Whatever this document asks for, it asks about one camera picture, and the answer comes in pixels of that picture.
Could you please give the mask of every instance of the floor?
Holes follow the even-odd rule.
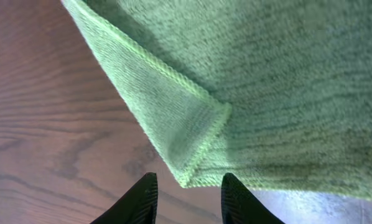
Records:
[[[220,190],[179,187],[60,1],[0,0],[0,223],[89,223],[145,172],[157,223],[221,223]],[[372,202],[253,193],[286,223],[372,223]]]

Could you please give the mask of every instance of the green fabric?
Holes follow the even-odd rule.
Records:
[[[372,200],[372,0],[63,0],[182,187]]]

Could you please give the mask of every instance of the microfiber towel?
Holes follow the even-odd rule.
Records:
[[[372,200],[372,0],[62,0],[177,182]]]

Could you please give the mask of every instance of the wooden floor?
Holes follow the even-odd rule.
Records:
[[[0,0],[0,223],[89,223],[145,172],[157,223],[221,223],[220,190],[179,187],[61,3]],[[288,223],[372,223],[371,202],[256,194]]]

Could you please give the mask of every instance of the wood grain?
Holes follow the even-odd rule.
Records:
[[[157,223],[221,223],[220,190],[179,187],[61,3],[0,0],[0,223],[89,223],[145,172]],[[255,194],[287,223],[372,223],[369,202]]]

